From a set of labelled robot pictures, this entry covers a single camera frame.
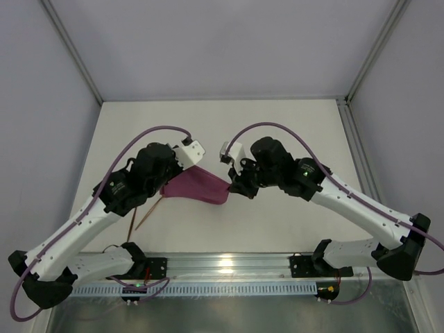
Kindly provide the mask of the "purple cloth napkin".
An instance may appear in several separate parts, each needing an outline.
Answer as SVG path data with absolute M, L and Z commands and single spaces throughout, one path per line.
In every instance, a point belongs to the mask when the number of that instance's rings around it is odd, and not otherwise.
M 224 204 L 230 184 L 199 166 L 193 166 L 168 181 L 160 189 L 165 198 L 187 198 L 213 205 Z

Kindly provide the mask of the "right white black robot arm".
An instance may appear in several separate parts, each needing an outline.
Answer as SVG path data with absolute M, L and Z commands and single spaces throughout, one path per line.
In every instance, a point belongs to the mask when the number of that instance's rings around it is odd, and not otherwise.
M 371 235 L 358 241 L 322 240 L 311 255 L 315 270 L 332 276 L 344 267 L 377 267 L 388 276 L 409 281 L 425 245 L 430 220 L 422 214 L 396 212 L 345 184 L 315 159 L 295 159 L 272 137 L 251 147 L 252 159 L 243 146 L 227 143 L 220 152 L 229 164 L 230 192 L 249 199 L 261 188 L 278 187 L 289 196 L 327 208 Z

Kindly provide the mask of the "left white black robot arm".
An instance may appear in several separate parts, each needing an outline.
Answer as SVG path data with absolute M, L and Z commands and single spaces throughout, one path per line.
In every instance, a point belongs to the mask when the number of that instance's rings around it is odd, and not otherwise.
M 78 253 L 182 173 L 187 168 L 185 158 L 181 146 L 149 144 L 128 159 L 124 168 L 107 172 L 79 212 L 41 246 L 28 252 L 14 251 L 8 261 L 28 298 L 40 309 L 50 309 L 89 281 L 113 276 L 138 278 L 147 258 L 133 242 L 93 257 L 79 258 Z

